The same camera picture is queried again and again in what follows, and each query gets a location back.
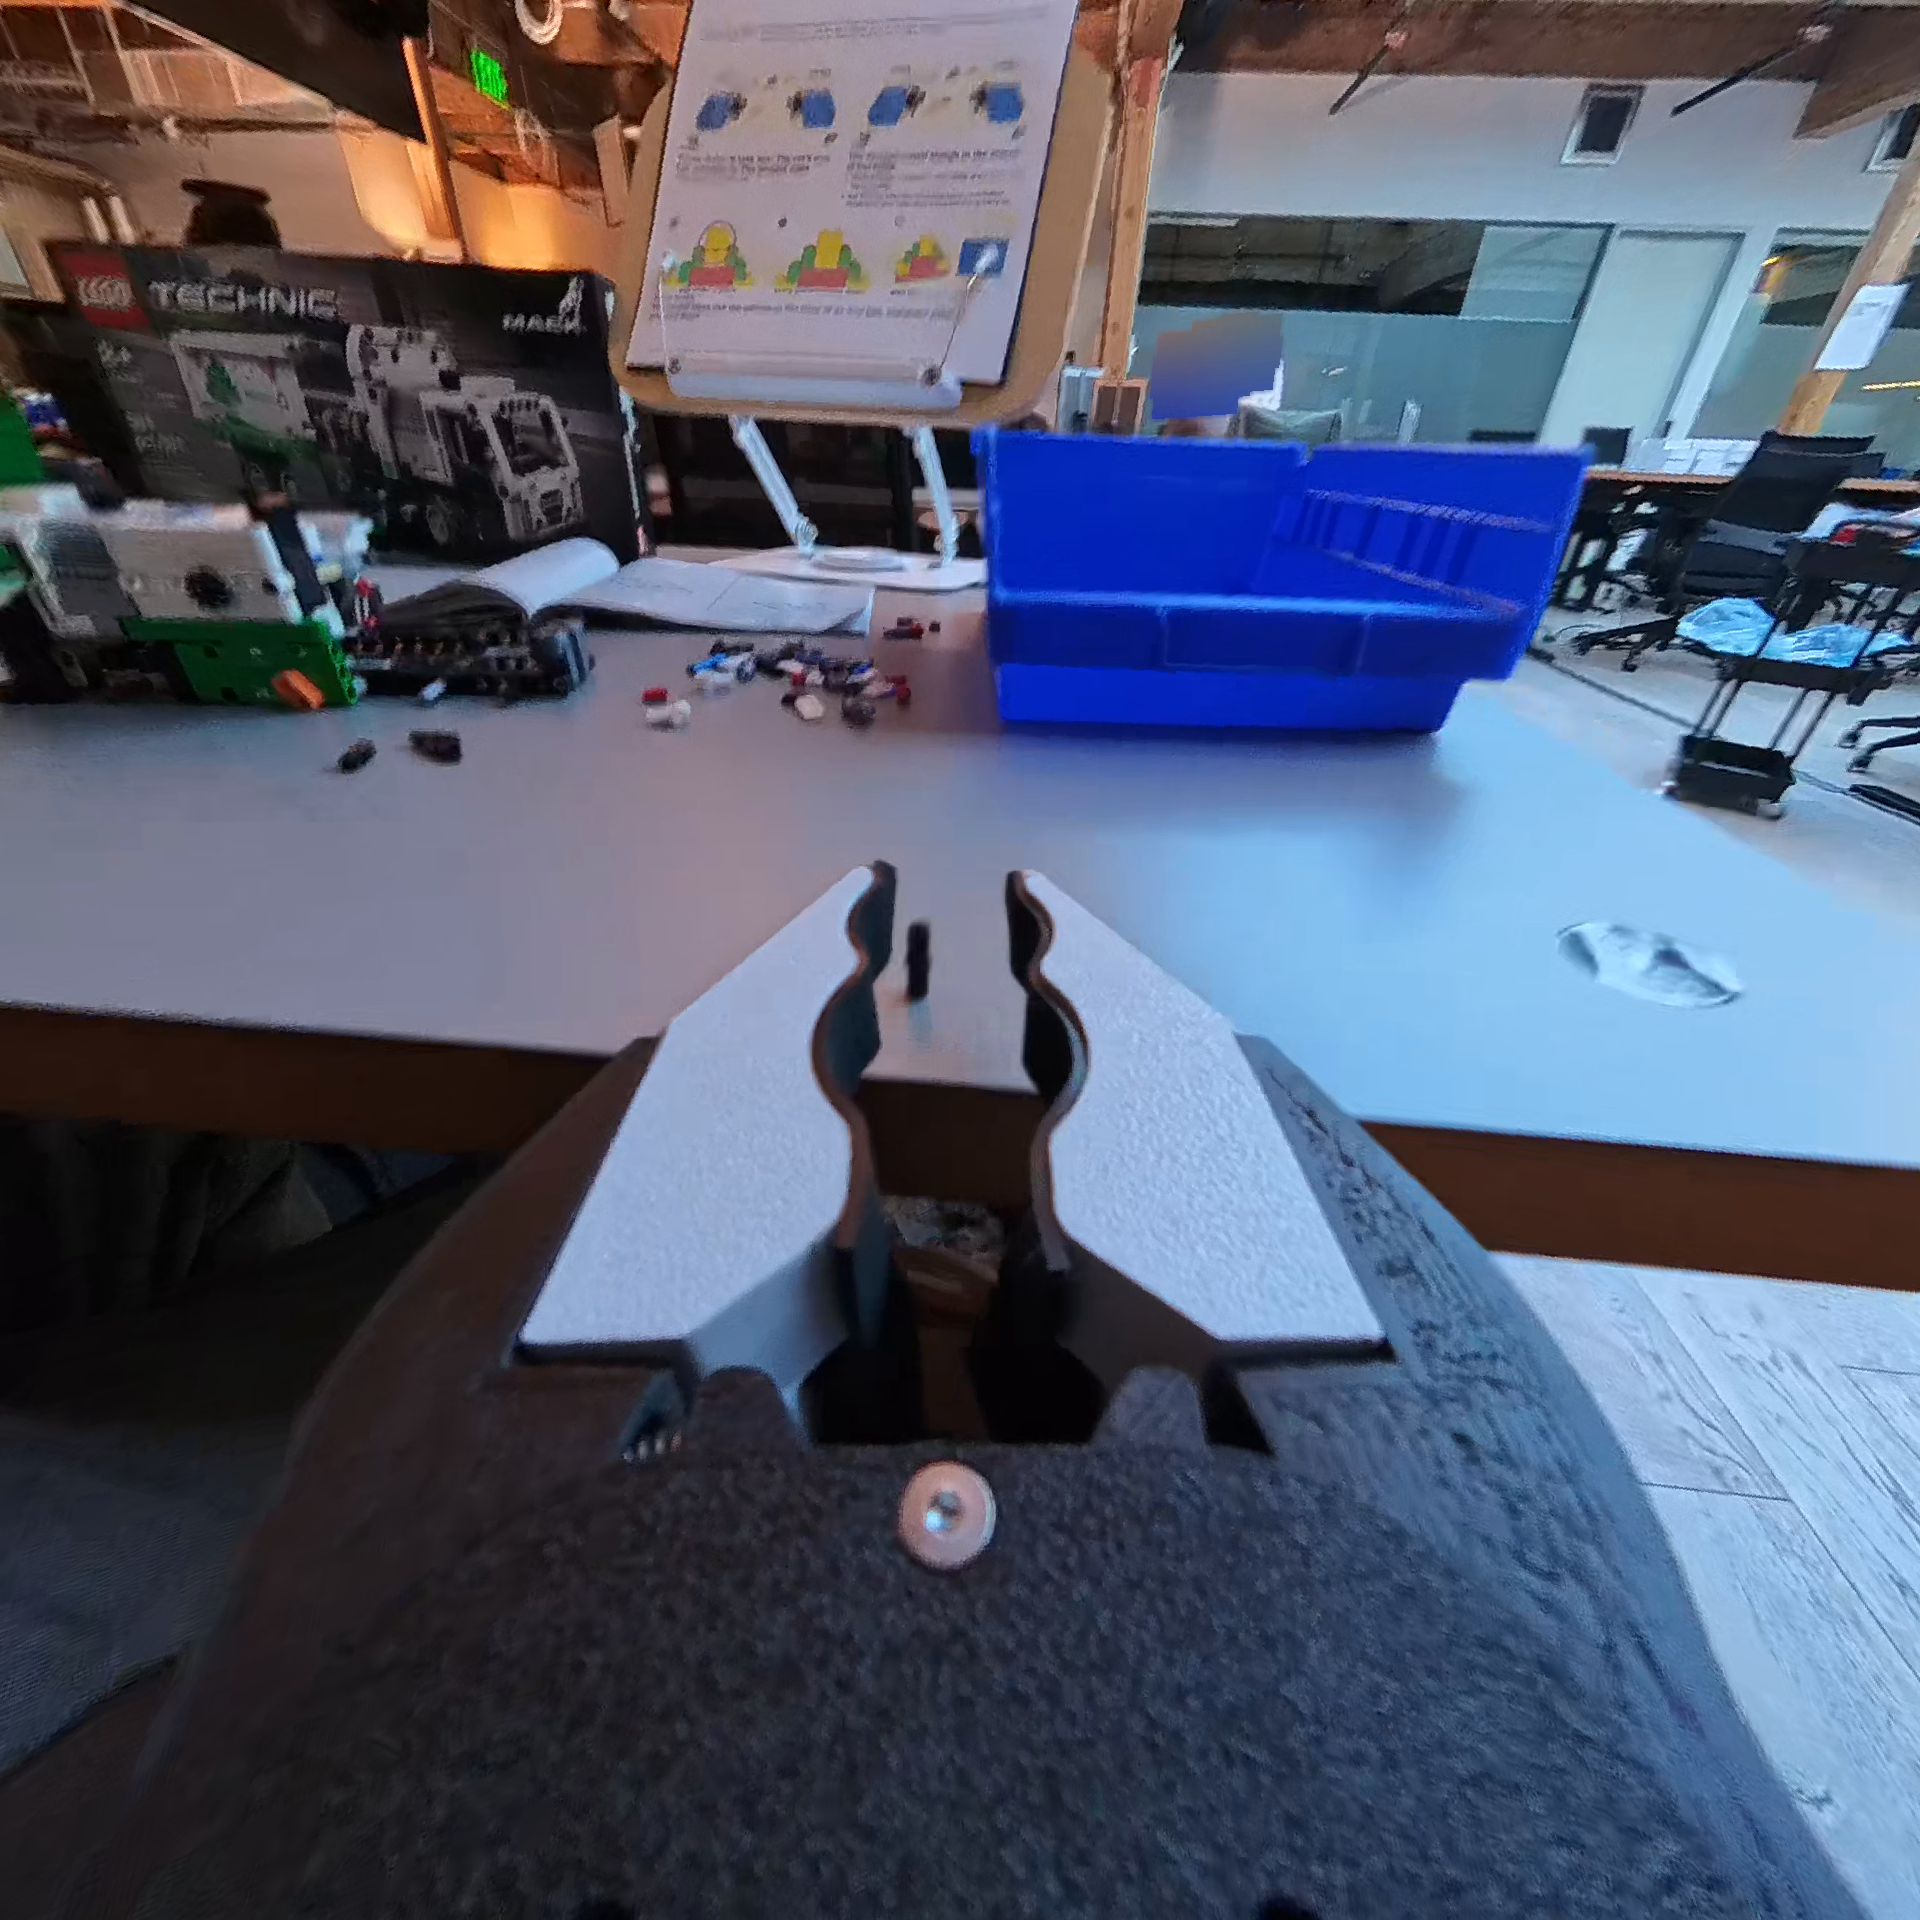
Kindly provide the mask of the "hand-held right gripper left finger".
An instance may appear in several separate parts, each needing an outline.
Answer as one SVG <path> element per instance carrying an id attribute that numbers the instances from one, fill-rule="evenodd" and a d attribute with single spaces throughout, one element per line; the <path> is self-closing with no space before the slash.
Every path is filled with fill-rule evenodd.
<path id="1" fill-rule="evenodd" d="M 897 868 L 852 867 L 664 1032 L 521 1356 L 800 1385 L 881 1345 L 892 1255 L 857 1092 L 895 920 Z"/>

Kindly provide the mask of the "black lego set box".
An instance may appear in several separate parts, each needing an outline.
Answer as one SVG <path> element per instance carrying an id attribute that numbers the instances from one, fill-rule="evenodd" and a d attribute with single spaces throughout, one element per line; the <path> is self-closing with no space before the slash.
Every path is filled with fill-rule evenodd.
<path id="1" fill-rule="evenodd" d="M 366 516 L 401 561 L 641 553 L 633 410 L 593 272 L 262 248 L 51 248 L 128 491 L 258 489 Z"/>

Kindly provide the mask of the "scattered small lego pieces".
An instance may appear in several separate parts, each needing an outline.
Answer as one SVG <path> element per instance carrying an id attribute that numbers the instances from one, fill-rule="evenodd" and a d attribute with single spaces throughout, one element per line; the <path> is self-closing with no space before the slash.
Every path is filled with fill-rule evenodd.
<path id="1" fill-rule="evenodd" d="M 921 687 L 961 633 L 942 619 L 892 616 L 878 629 L 687 632 L 683 653 L 641 676 L 644 728 L 678 733 L 710 707 L 762 700 L 808 729 L 873 733 L 912 714 Z"/>

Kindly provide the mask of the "blue plastic bin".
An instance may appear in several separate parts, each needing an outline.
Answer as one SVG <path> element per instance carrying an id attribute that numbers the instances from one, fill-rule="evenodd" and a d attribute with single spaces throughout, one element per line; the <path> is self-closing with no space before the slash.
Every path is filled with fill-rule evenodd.
<path id="1" fill-rule="evenodd" d="M 974 434 L 1009 725 L 1431 733 L 1534 637 L 1585 449 Z"/>

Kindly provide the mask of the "blue plastic bag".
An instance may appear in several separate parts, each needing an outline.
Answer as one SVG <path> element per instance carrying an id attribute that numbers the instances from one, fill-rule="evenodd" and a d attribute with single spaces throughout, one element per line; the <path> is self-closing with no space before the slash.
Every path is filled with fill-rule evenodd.
<path id="1" fill-rule="evenodd" d="M 1720 659 L 1766 659 L 1785 666 L 1854 667 L 1904 657 L 1915 637 L 1871 632 L 1859 621 L 1820 621 L 1791 632 L 1750 596 L 1718 596 L 1679 618 L 1674 635 Z"/>

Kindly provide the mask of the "instruction manual with pictures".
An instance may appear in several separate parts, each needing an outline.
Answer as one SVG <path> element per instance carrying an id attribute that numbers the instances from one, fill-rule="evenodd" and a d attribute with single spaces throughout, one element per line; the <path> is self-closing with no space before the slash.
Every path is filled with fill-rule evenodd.
<path id="1" fill-rule="evenodd" d="M 1078 12 L 690 5 L 627 369 L 912 411 L 1001 383 Z"/>

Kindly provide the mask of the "white green lego truck model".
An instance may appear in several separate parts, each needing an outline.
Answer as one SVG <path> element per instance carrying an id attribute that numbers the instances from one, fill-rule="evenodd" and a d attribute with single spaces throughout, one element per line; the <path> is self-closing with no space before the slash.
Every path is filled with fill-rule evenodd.
<path id="1" fill-rule="evenodd" d="M 6 705 L 355 707 L 371 520 L 9 488 Z"/>

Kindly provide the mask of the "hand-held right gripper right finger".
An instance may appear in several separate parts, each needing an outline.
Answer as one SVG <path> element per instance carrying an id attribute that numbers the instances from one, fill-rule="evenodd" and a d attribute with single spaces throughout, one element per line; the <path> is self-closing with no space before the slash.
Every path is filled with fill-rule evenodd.
<path id="1" fill-rule="evenodd" d="M 1233 1023 L 1043 874 L 1010 871 L 1004 900 L 1067 1354 L 1106 1389 L 1379 1361 L 1377 1308 Z"/>

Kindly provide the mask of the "black office chair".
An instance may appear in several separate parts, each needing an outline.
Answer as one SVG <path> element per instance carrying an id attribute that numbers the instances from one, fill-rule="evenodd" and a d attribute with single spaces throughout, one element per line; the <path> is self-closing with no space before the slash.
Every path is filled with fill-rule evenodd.
<path id="1" fill-rule="evenodd" d="M 1785 585 L 1787 548 L 1854 479 L 1878 475 L 1871 436 L 1762 434 L 1753 456 L 1706 505 L 1655 513 L 1647 567 L 1654 616 L 1615 629 L 1570 632 L 1576 657 L 1620 652 L 1624 673 L 1679 641 L 1680 619 L 1715 601 L 1762 611 Z"/>

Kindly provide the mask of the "white paper notice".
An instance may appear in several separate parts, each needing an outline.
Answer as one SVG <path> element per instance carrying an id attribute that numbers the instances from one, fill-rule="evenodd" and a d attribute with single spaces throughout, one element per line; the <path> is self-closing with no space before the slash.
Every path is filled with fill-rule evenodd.
<path id="1" fill-rule="evenodd" d="M 1871 369 L 1899 319 L 1906 295 L 1910 283 L 1902 279 L 1862 283 L 1832 323 L 1812 370 L 1848 375 Z"/>

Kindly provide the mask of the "black lego chassis assembly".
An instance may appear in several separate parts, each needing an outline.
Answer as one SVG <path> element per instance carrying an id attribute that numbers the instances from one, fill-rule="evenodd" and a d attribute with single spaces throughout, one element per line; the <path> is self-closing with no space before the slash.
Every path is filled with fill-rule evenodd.
<path id="1" fill-rule="evenodd" d="M 345 643 L 351 673 L 379 700 L 504 705 L 567 700 L 593 679 L 585 627 L 570 618 L 482 625 L 379 621 Z"/>

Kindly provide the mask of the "open instruction booklet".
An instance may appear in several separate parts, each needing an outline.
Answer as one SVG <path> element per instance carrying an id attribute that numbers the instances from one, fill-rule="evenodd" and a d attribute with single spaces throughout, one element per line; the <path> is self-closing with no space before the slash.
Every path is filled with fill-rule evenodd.
<path id="1" fill-rule="evenodd" d="M 441 584 L 382 596 L 386 633 L 492 633 L 578 618 L 601 629 L 722 635 L 852 635 L 873 621 L 873 589 L 788 584 L 724 563 L 641 559 L 591 537 L 537 547 Z"/>

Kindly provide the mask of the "instruction sheet on stand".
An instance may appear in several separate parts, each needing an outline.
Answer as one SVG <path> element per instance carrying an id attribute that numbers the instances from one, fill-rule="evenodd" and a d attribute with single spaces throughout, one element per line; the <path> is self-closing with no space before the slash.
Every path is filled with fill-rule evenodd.
<path id="1" fill-rule="evenodd" d="M 641 131 L 639 156 L 631 165 L 631 200 L 616 272 L 616 344 L 611 346 L 611 365 L 623 392 L 649 416 L 724 420 L 737 451 L 747 460 L 751 469 L 754 469 L 762 491 L 774 503 L 786 541 L 800 553 L 808 553 L 817 547 L 818 537 L 811 523 L 800 515 L 800 503 L 793 498 L 793 489 L 785 480 L 776 456 L 764 440 L 764 424 L 895 427 L 916 443 L 927 485 L 934 495 L 939 495 L 944 489 L 944 480 L 935 460 L 938 449 L 930 436 L 938 427 L 961 429 L 1004 426 L 1030 415 L 1041 401 L 1044 401 L 1052 379 L 1065 360 L 1072 309 L 1089 263 L 1098 188 L 1114 135 L 1111 73 L 1096 60 L 1090 49 L 1078 42 L 1072 27 L 1072 50 L 1048 156 L 1041 220 L 1036 227 L 1025 279 L 1025 297 L 1015 325 L 1015 347 L 1001 383 L 988 387 L 966 387 L 955 405 L 944 410 L 921 407 L 916 411 L 912 411 L 903 401 L 888 401 L 881 405 L 823 405 L 817 401 L 699 401 L 673 393 L 664 375 L 639 375 L 627 369 L 633 303 L 639 279 L 642 275 L 641 256 L 655 217 L 655 197 L 666 145 L 666 119 L 682 63 L 683 34 L 680 40 L 680 60 L 673 68 L 673 79 L 664 99 L 658 99 L 648 113 Z"/>

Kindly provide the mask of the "wooden pillar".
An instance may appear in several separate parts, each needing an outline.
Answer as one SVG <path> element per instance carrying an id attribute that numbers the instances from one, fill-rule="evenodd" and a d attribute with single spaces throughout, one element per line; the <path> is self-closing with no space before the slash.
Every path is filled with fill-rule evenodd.
<path id="1" fill-rule="evenodd" d="M 1114 217 L 1102 285 L 1098 363 L 1105 377 L 1129 377 L 1139 283 L 1146 261 L 1151 181 L 1161 97 L 1177 63 L 1183 3 L 1122 3 L 1114 20 Z"/>

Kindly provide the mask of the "black rolling cart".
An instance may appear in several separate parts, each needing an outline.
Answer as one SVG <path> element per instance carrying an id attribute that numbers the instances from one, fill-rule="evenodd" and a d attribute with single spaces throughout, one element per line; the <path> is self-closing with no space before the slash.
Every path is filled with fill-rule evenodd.
<path id="1" fill-rule="evenodd" d="M 1859 621 L 1873 633 L 1892 629 L 1915 637 L 1915 596 L 1915 516 L 1846 520 L 1825 537 L 1792 541 L 1784 587 L 1768 611 L 1791 632 Z M 1784 811 L 1798 762 L 1836 707 L 1866 707 L 1915 667 L 1915 647 L 1854 667 L 1706 657 L 1715 671 L 1713 695 L 1679 741 L 1665 794 L 1756 819 Z"/>

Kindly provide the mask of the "wooden post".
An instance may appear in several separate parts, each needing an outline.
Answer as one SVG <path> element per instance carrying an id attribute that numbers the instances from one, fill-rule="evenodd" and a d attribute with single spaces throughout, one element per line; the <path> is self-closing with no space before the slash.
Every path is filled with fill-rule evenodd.
<path id="1" fill-rule="evenodd" d="M 1839 312 L 1848 304 L 1849 295 L 1868 281 L 1906 281 L 1906 267 L 1911 263 L 1911 253 L 1915 250 L 1918 236 L 1918 139 L 1911 141 L 1910 156 L 1892 179 L 1888 188 L 1888 197 L 1881 207 L 1879 220 L 1875 223 L 1871 236 L 1866 239 L 1864 248 L 1856 253 L 1854 265 L 1849 267 L 1848 276 L 1842 279 L 1839 295 L 1834 297 L 1825 323 L 1820 325 L 1812 356 L 1801 375 L 1794 379 L 1787 405 L 1779 416 L 1775 429 L 1779 434 L 1792 440 L 1810 440 L 1823 432 L 1823 426 L 1834 407 L 1836 396 L 1848 375 L 1836 372 L 1816 372 L 1812 363 L 1818 360 L 1818 351 L 1825 344 L 1825 337 L 1832 323 L 1839 319 Z"/>

